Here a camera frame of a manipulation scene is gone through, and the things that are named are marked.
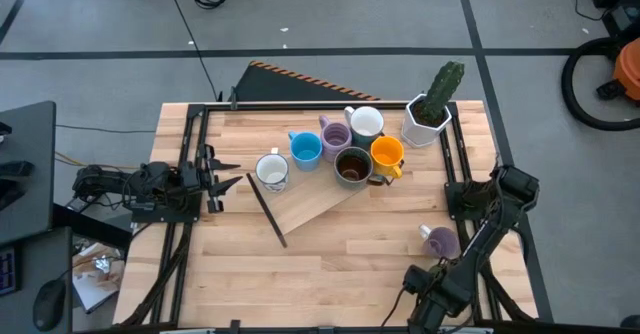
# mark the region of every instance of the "potted plant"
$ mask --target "potted plant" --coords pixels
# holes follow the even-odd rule
[[[464,76],[464,64],[448,62],[436,75],[427,94],[418,94],[407,104],[402,139],[413,148],[433,143],[451,120],[447,103]]]

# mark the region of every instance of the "blue mug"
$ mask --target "blue mug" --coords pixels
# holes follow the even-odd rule
[[[322,141],[320,137],[311,132],[289,132],[291,140],[291,156],[298,169],[312,171],[318,166],[322,154]]]

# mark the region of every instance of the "purple object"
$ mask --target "purple object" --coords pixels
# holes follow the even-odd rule
[[[331,123],[329,118],[324,115],[320,115],[318,119],[322,128],[322,133],[320,133],[322,157],[333,163],[336,155],[342,149],[351,146],[351,130],[342,123]]]
[[[431,230],[423,224],[420,225],[420,235],[425,239],[422,250],[426,255],[447,259],[453,259],[458,255],[460,243],[453,230],[445,227]]]

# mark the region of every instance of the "computer mouse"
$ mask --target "computer mouse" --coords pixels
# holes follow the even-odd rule
[[[56,279],[44,283],[38,291],[33,302],[33,325],[39,331],[49,331],[60,322],[66,289],[64,279]]]

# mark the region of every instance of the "wooden tabletop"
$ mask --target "wooden tabletop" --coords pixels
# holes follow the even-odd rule
[[[187,106],[163,105],[151,161],[177,163]],[[483,103],[459,101],[458,108],[473,178],[487,180],[496,153]],[[287,132],[319,132],[321,113],[332,121],[344,120],[341,111],[213,112],[206,142],[215,147],[216,158],[241,165],[217,172],[220,179],[253,171],[272,147],[288,154]],[[403,111],[385,110],[383,115],[385,134],[399,137]],[[448,132],[462,180],[453,130]],[[192,142],[197,134],[195,129]],[[224,213],[209,214],[203,206],[193,228],[179,326],[229,327],[232,319],[240,319],[243,327],[379,326],[407,267],[428,269],[436,263],[421,254],[418,226],[455,230],[447,215],[440,143],[423,149],[405,145],[405,150],[402,179],[389,187],[369,187],[290,232],[286,249],[246,177],[222,197]],[[154,224],[132,243],[114,322],[132,313],[156,279],[165,229],[166,224]],[[513,299],[537,317],[517,236],[509,234],[502,241],[491,264]],[[168,289],[163,319],[168,318],[173,283]],[[406,325],[414,304],[415,297],[405,294],[387,325]],[[488,305],[482,308],[488,317]],[[445,323],[460,323],[468,315],[466,311]]]

